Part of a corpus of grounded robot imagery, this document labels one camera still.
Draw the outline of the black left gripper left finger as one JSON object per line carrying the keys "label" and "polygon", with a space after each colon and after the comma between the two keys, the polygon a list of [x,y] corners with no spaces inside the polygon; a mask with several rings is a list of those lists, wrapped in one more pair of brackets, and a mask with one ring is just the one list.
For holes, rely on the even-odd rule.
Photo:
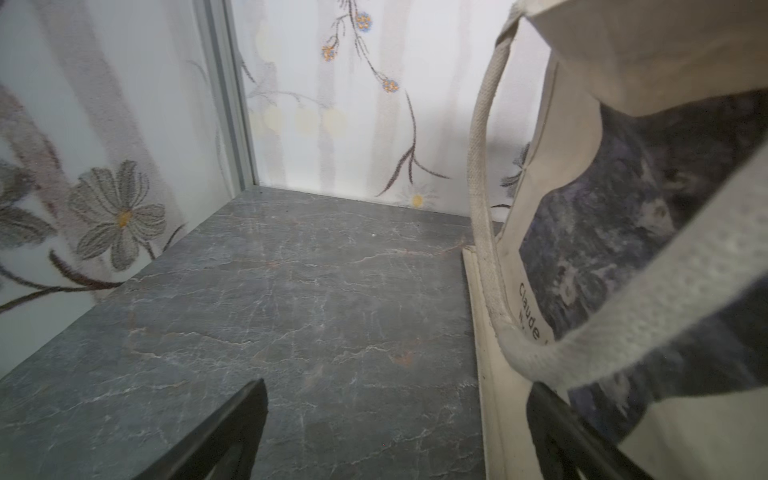
{"label": "black left gripper left finger", "polygon": [[249,479],[267,415],[265,382],[251,381],[135,479]]}

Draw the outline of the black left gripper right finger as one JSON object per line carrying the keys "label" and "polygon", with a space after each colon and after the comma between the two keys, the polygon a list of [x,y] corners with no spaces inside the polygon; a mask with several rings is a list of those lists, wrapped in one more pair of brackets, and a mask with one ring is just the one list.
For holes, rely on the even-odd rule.
{"label": "black left gripper right finger", "polygon": [[545,480],[651,479],[541,382],[532,385],[526,418]]}

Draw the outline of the cream canvas tote bag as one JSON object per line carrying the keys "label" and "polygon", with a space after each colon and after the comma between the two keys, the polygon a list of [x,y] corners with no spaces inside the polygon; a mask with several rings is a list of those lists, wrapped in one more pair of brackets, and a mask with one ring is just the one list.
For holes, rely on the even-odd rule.
{"label": "cream canvas tote bag", "polygon": [[[496,229],[487,125],[522,21],[550,57]],[[766,3],[515,2],[467,167],[487,477],[544,479],[541,382],[651,479],[765,478]]]}

